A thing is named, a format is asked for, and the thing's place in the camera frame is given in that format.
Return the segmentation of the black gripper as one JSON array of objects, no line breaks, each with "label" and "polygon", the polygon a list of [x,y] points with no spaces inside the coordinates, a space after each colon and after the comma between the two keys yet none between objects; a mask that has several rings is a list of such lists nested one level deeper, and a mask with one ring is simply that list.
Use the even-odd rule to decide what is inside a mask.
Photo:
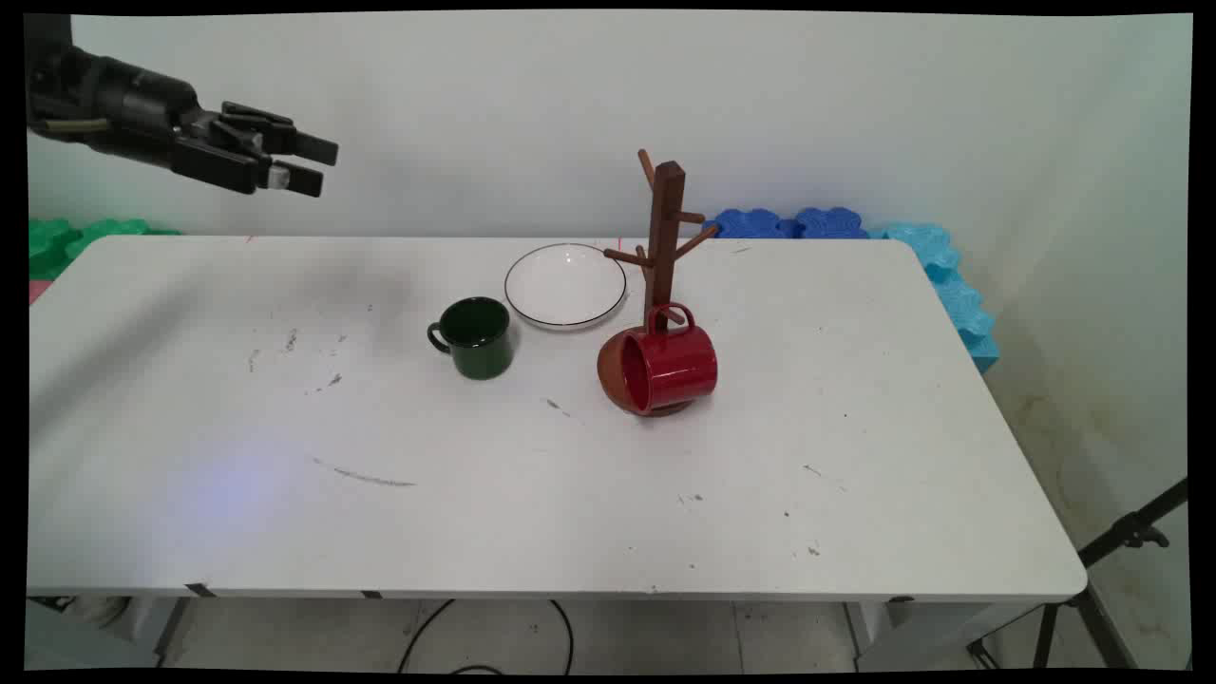
[{"label": "black gripper", "polygon": [[268,189],[320,198],[321,172],[271,157],[334,167],[339,151],[250,105],[223,103],[214,113],[186,82],[109,57],[90,65],[90,116],[107,123],[90,135],[91,150],[246,195]]}]

